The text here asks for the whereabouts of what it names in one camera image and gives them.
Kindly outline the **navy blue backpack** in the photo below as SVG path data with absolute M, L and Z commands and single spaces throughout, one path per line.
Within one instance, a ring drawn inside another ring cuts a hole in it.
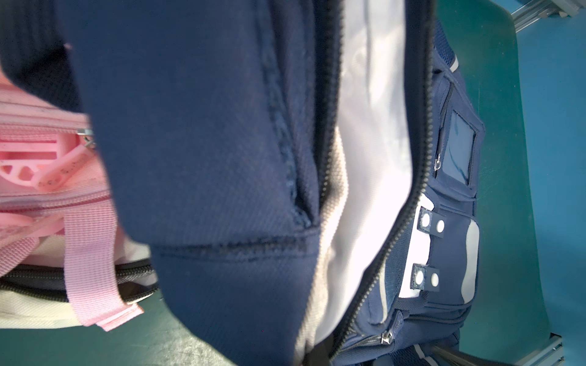
M 173 315 L 238 365 L 450 365 L 485 134 L 433 1 L 4 1 Z

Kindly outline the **pink backpack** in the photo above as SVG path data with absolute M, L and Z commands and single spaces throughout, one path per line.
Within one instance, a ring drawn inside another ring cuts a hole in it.
M 84 114 L 1 80 L 1 277 L 62 234 L 67 300 L 80 326 L 110 331 L 143 311 L 120 296 L 114 246 L 125 232 L 92 138 Z

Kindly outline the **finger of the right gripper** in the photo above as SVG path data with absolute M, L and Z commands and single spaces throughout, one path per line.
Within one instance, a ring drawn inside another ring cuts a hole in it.
M 433 354 L 450 365 L 457 366 L 508 366 L 507 363 L 477 358 L 460 351 L 439 346 L 432 347 Z

